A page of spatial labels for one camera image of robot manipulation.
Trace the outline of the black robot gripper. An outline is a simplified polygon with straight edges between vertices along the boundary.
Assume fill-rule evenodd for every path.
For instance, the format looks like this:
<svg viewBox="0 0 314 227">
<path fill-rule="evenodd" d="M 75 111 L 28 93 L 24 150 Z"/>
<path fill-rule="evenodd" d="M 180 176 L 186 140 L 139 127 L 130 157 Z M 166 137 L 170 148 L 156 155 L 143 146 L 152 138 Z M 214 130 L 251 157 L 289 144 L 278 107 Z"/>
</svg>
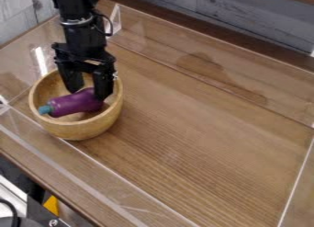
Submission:
<svg viewBox="0 0 314 227">
<path fill-rule="evenodd" d="M 104 100 L 114 90 L 115 57 L 106 51 L 112 35 L 112 22 L 106 16 L 60 18 L 64 42 L 55 42 L 55 63 L 67 91 L 78 92 L 83 86 L 83 73 L 91 74 L 96 99 Z"/>
</svg>

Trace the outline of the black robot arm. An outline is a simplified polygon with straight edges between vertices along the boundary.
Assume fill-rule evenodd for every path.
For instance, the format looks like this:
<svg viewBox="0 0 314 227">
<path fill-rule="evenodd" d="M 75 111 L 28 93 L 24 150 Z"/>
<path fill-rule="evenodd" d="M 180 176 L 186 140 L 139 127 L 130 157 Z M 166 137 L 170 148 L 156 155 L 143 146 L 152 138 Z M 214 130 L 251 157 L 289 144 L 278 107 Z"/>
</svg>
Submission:
<svg viewBox="0 0 314 227">
<path fill-rule="evenodd" d="M 59 10 L 66 42 L 55 42 L 55 64 L 67 91 L 76 93 L 84 86 L 83 73 L 92 75 L 95 97 L 103 101 L 114 90 L 115 57 L 106 51 L 104 29 L 108 17 L 98 11 L 98 0 L 52 0 Z"/>
</svg>

